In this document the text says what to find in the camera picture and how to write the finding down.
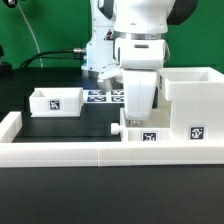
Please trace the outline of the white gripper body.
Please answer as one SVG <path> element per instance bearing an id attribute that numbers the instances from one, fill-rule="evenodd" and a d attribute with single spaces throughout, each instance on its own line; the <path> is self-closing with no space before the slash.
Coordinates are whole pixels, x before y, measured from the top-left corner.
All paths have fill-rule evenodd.
<path id="1" fill-rule="evenodd" d="M 112 90 L 112 79 L 123 83 L 124 111 L 128 120 L 148 120 L 157 85 L 163 68 L 166 41 L 117 38 L 114 54 L 118 64 L 98 75 L 102 92 Z"/>

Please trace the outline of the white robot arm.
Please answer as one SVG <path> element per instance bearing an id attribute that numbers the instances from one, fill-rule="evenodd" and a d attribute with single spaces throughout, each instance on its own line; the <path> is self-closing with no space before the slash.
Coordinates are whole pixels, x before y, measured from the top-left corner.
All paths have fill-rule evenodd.
<path id="1" fill-rule="evenodd" d="M 180 25 L 199 0 L 90 0 L 92 36 L 82 71 L 97 78 L 103 92 L 117 80 L 124 88 L 125 117 L 150 117 L 158 72 L 170 57 L 165 40 L 170 25 Z"/>

